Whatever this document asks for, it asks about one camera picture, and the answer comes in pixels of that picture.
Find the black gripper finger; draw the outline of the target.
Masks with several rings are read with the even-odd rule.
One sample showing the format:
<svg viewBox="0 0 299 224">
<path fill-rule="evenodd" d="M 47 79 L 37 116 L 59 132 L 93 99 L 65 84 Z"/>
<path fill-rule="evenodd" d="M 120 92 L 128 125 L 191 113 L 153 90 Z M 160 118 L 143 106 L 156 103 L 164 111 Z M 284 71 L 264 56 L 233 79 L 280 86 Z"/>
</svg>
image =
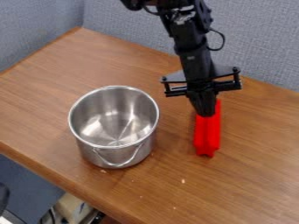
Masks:
<svg viewBox="0 0 299 224">
<path fill-rule="evenodd" d="M 201 94 L 203 99 L 203 116 L 213 116 L 216 107 L 216 95 L 212 91 L 207 91 Z"/>
<path fill-rule="evenodd" d="M 203 109 L 203 106 L 201 106 L 200 97 L 197 95 L 189 95 L 188 98 L 189 98 L 191 105 L 193 106 L 193 108 L 196 110 L 196 113 L 200 116 L 203 116 L 204 115 L 204 109 Z"/>
</svg>

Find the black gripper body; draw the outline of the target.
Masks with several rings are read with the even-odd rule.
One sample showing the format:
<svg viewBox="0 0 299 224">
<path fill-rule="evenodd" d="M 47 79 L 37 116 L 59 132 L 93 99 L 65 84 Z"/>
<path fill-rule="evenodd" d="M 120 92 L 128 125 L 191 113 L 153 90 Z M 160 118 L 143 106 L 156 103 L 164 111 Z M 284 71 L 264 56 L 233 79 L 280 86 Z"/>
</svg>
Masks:
<svg viewBox="0 0 299 224">
<path fill-rule="evenodd" d="M 215 93 L 241 89 L 240 69 L 216 65 L 209 50 L 179 51 L 181 70 L 161 77 L 167 97 L 187 95 L 188 89 L 200 92 L 211 89 Z"/>
</svg>

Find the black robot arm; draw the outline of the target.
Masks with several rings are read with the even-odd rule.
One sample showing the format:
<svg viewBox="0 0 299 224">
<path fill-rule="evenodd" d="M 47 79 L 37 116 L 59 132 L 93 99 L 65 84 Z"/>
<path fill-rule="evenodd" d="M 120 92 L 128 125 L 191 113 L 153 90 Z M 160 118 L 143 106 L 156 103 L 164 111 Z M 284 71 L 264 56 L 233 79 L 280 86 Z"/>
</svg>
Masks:
<svg viewBox="0 0 299 224">
<path fill-rule="evenodd" d="M 216 65 L 207 33 L 213 32 L 211 8 L 203 0 L 120 0 L 131 11 L 145 10 L 161 19 L 173 39 L 173 50 L 180 58 L 181 71 L 165 75 L 160 82 L 167 97 L 185 95 L 196 113 L 211 117 L 216 113 L 217 94 L 241 89 L 240 69 Z"/>
</svg>

